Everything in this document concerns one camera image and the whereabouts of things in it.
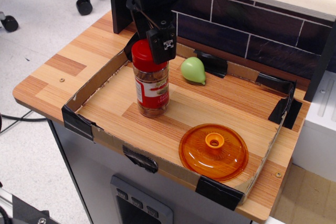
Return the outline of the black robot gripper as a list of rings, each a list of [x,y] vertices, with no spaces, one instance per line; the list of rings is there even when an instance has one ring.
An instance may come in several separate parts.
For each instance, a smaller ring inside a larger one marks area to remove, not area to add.
[[[135,0],[127,0],[136,26],[136,40],[147,38],[152,58],[159,65],[176,57],[176,28],[173,24],[172,8],[176,0],[160,0],[149,2],[147,9],[142,8]]]

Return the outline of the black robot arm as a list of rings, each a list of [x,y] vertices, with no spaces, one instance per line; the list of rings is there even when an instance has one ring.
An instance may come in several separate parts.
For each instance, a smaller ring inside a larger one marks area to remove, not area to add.
[[[138,37],[149,43],[155,64],[176,56],[177,33],[172,9],[179,0],[127,0]]]

